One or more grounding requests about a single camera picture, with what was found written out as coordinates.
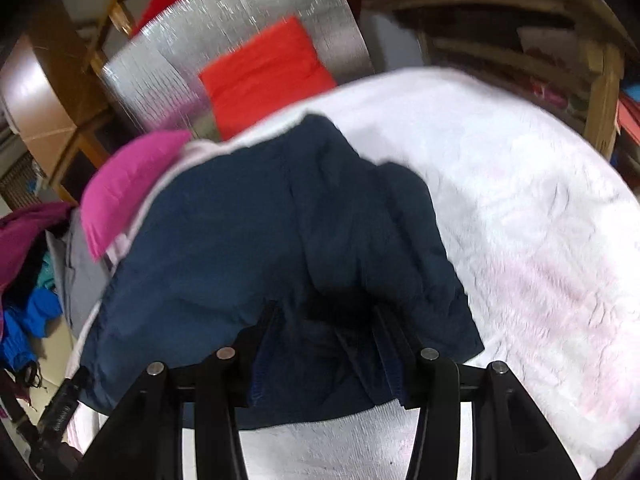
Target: teal cloth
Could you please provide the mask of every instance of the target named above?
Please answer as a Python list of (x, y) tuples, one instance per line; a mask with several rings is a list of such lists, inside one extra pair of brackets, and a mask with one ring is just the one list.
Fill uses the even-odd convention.
[(47, 288), (53, 290), (56, 288), (56, 280), (53, 276), (53, 264), (51, 263), (51, 253), (47, 251), (42, 258), (42, 268), (38, 274), (36, 288)]

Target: gray cloth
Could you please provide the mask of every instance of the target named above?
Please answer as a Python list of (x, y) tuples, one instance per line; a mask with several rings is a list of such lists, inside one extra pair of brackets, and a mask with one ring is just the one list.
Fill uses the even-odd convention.
[(94, 262), (89, 254), (79, 209), (71, 212), (69, 231), (62, 238), (49, 231), (46, 236), (60, 305), (71, 332), (78, 338), (111, 276), (105, 262)]

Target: wooden furniture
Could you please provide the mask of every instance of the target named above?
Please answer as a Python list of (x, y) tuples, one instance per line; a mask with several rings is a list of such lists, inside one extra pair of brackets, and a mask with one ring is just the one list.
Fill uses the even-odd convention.
[[(602, 0), (364, 0), (364, 6), (396, 11), (401, 19), (419, 30), (423, 53), (434, 64), (457, 66), (496, 86), (529, 98), (554, 113), (575, 129), (607, 160), (616, 139), (615, 116), (624, 57), (640, 57), (635, 44), (613, 12)], [(441, 17), (456, 10), (498, 12), (513, 9), (532, 16), (563, 22), (579, 38), (581, 68), (559, 68), (545, 60), (527, 56), (513, 43), (508, 48), (491, 44), (490, 34), (482, 41), (469, 37), (447, 37)], [(505, 78), (505, 69), (535, 76), (588, 101), (584, 117), (570, 116)]]
[(98, 28), (94, 34), (86, 56), (84, 58), (83, 70), (87, 70), (89, 67), (99, 76), (102, 71), (102, 67), (107, 62), (102, 47), (107, 34), (111, 28), (111, 25), (127, 37), (131, 37), (134, 28), (134, 19), (131, 13), (127, 10), (125, 0), (110, 0), (107, 8), (104, 11), (103, 16), (98, 21)]
[(113, 127), (116, 117), (99, 79), (82, 71), (85, 55), (62, 1), (47, 0), (0, 70), (0, 94), (12, 128), (48, 184), (72, 203), (110, 152), (131, 137), (125, 128)]

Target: magenta cloth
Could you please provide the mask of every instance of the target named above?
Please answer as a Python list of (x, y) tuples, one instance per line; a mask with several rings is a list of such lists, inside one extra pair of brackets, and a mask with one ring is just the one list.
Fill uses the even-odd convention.
[(2, 295), (16, 278), (36, 237), (68, 217), (71, 204), (36, 204), (0, 218), (0, 339), (4, 329)]

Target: pink object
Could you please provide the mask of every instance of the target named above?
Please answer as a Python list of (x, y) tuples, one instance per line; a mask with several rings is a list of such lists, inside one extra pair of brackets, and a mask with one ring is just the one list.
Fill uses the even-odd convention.
[(86, 186), (80, 219), (94, 260), (123, 232), (158, 178), (191, 140), (187, 130), (154, 132), (119, 149)]

